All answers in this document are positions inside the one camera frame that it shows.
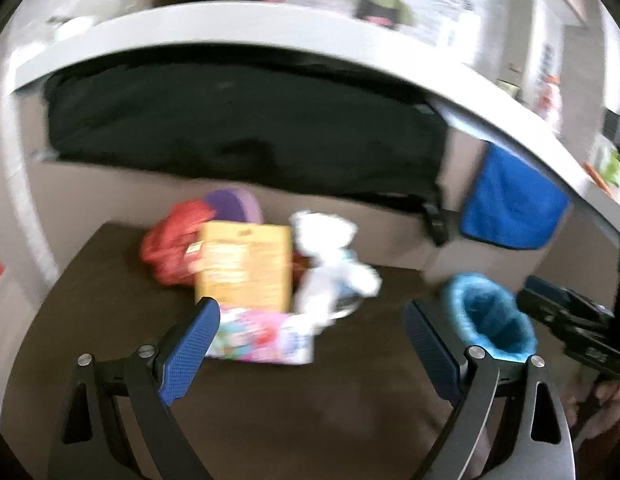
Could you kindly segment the person's right hand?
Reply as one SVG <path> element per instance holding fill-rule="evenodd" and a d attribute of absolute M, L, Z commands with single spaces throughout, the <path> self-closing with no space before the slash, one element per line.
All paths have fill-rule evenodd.
<path fill-rule="evenodd" d="M 579 402 L 575 396 L 562 399 L 574 442 L 602 436 L 620 422 L 620 379 L 601 382 L 589 398 L 595 404 L 592 415 L 586 414 L 586 402 Z"/>

